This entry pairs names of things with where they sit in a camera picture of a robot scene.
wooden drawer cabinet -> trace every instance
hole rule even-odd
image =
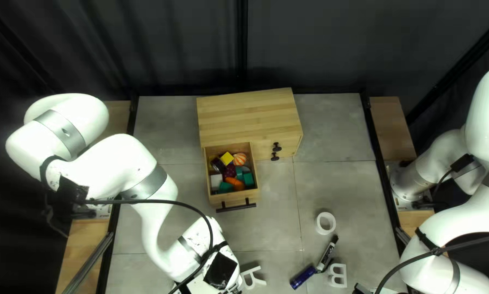
[[[302,140],[302,127],[291,88],[198,97],[199,138],[206,160],[210,204],[216,208],[254,203],[259,197],[259,176],[255,160],[268,160],[296,154]],[[212,194],[210,158],[228,151],[245,152],[256,187],[245,191]]]

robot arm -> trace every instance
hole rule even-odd
[[[482,78],[473,96],[466,124],[438,137],[428,151],[399,174],[393,174],[393,191],[402,196],[416,196],[430,189],[449,170],[449,165],[468,153],[483,165],[480,170],[455,179],[470,200],[458,207],[441,211],[420,226],[420,231],[438,247],[470,233],[489,232],[489,72]],[[401,263],[424,254],[429,248],[414,236],[401,256]],[[441,255],[411,263],[400,270],[404,282],[425,294],[489,294],[489,279],[469,266],[457,263],[460,280],[451,286],[452,261]]]
[[[63,94],[43,98],[32,104],[25,125],[15,131],[6,143],[9,156],[32,177],[41,180],[40,166],[46,184],[53,191],[62,185],[76,185],[86,191],[86,199],[176,200],[177,187],[172,178],[137,139],[126,134],[108,137],[89,150],[80,152],[101,134],[108,122],[108,111],[97,98],[84,94]],[[61,159],[45,162],[57,155]],[[182,281],[199,266],[200,257],[208,251],[209,231],[203,219],[196,221],[167,250],[159,248],[158,233],[172,208],[171,204],[133,204],[142,218],[142,242],[151,260],[174,281]],[[224,241],[222,230],[213,218],[214,245]],[[220,254],[236,266],[223,289],[240,286],[239,263],[228,245]],[[203,267],[206,275],[217,252]]]

green block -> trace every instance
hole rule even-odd
[[[241,182],[244,182],[244,177],[243,177],[243,168],[240,166],[235,167],[235,173],[237,173],[237,179],[240,180]]]
[[[255,184],[254,181],[253,181],[253,175],[252,175],[252,173],[243,174],[243,177],[244,177],[244,184],[247,187],[253,186]]]
[[[217,194],[230,193],[230,192],[233,192],[233,185],[226,182],[222,182],[221,185],[219,185],[219,191],[217,192]]]

black drawer pull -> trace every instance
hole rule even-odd
[[[279,142],[274,143],[275,147],[272,149],[273,152],[279,152],[282,150],[282,147],[279,146]]]
[[[250,203],[250,200],[249,200],[248,197],[246,197],[245,201],[246,201],[246,204],[237,205],[237,206],[231,206],[231,207],[226,207],[226,203],[224,203],[224,201],[221,201],[222,208],[216,209],[215,212],[216,213],[220,213],[220,212],[226,212],[226,211],[233,211],[233,210],[239,210],[239,209],[257,207],[257,204]]]
[[[271,161],[278,161],[280,159],[280,157],[278,157],[276,154],[277,152],[272,153],[272,158],[270,158]]]

marker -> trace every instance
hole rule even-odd
[[[330,265],[330,262],[332,261],[332,252],[333,249],[335,248],[335,244],[337,244],[337,241],[339,241],[339,236],[335,235],[332,238],[332,242],[328,245],[326,248],[326,251],[324,251],[324,254],[321,257],[321,261],[319,261],[319,264],[317,264],[317,272],[322,272],[326,269],[328,265]]]

